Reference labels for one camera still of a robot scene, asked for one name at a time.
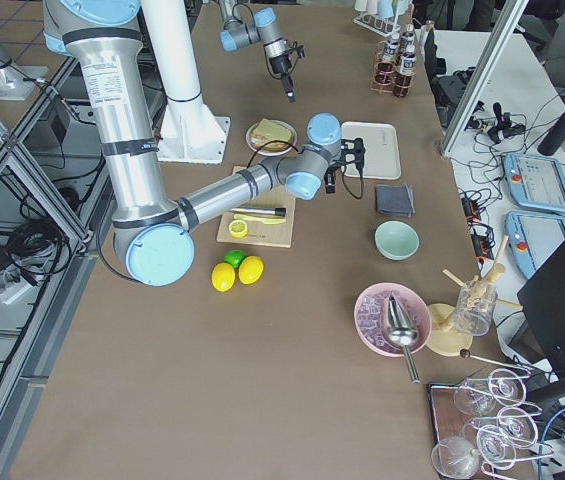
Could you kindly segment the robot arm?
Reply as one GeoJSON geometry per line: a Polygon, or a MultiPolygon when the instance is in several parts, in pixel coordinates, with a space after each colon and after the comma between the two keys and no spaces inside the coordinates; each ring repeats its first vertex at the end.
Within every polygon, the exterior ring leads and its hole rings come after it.
{"type": "Polygon", "coordinates": [[[290,43],[282,33],[272,7],[257,12],[244,1],[217,1],[223,27],[220,41],[226,52],[235,52],[249,45],[260,44],[269,76],[278,80],[290,103],[296,101],[292,74],[305,56],[304,46],[290,43]]]}
{"type": "Polygon", "coordinates": [[[80,64],[117,200],[114,248],[138,282],[180,279],[200,224],[278,186],[309,200],[348,156],[364,158],[362,140],[345,139],[338,119],[320,113],[298,154],[267,158],[171,199],[161,162],[219,162],[229,125],[203,101],[184,4],[47,1],[43,8],[47,46],[80,64]]]}

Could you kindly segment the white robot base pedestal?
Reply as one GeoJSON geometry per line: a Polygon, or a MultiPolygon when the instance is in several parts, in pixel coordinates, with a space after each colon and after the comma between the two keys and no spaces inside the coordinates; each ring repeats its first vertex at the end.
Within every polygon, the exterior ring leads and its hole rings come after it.
{"type": "Polygon", "coordinates": [[[167,97],[158,141],[163,162],[222,162],[230,119],[205,104],[186,9],[182,1],[141,3],[167,97]]]}

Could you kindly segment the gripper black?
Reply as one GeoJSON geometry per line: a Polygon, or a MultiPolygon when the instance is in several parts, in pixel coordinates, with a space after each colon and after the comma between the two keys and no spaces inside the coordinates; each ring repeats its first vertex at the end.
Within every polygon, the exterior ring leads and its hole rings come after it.
{"type": "Polygon", "coordinates": [[[327,194],[334,194],[336,192],[336,171],[350,164],[354,165],[360,181],[363,181],[365,147],[363,139],[360,137],[341,140],[340,155],[329,164],[324,174],[325,191],[327,194]]]}
{"type": "Polygon", "coordinates": [[[271,68],[270,75],[273,78],[281,80],[282,87],[290,103],[296,101],[295,89],[293,80],[290,77],[293,65],[291,56],[288,53],[283,53],[279,56],[269,57],[268,63],[271,68]]]}

